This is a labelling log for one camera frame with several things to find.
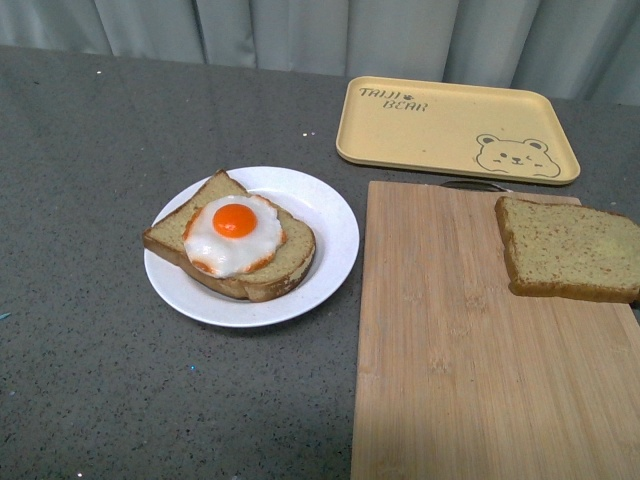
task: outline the toasted bread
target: toasted bread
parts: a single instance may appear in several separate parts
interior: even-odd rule
[[[640,300],[640,225],[574,204],[500,197],[495,206],[516,295]]]
[[[144,231],[142,238],[145,248],[177,265],[203,285],[232,298],[264,302],[293,290],[311,267],[316,239],[307,224],[273,202],[287,241],[278,248],[270,263],[253,272],[222,279],[202,273],[191,264],[182,243],[182,233],[187,223],[201,207],[227,195],[250,194],[226,171],[218,170],[186,203]]]

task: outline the egg yolk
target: egg yolk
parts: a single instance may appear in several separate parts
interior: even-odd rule
[[[240,238],[249,235],[258,224],[251,208],[239,203],[230,203],[213,215],[213,228],[223,237]]]

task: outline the white plate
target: white plate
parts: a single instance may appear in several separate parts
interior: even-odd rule
[[[252,303],[220,295],[196,282],[179,267],[145,249],[144,265],[156,292],[179,312],[224,327],[258,327],[301,315],[326,300],[347,278],[358,255],[360,233],[355,215],[342,196],[306,173],[278,167],[229,170],[251,193],[264,195],[309,225],[316,253],[303,282],[282,297]],[[185,203],[207,179],[173,198],[154,224]]]

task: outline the bear face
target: bear face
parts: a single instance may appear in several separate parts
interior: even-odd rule
[[[560,175],[560,167],[547,155],[548,147],[540,140],[500,140],[490,134],[479,135],[477,140],[482,148],[476,162],[485,170],[519,177]]]

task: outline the tray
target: tray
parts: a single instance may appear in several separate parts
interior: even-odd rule
[[[549,100],[523,90],[358,77],[336,148],[357,164],[528,183],[580,174]]]

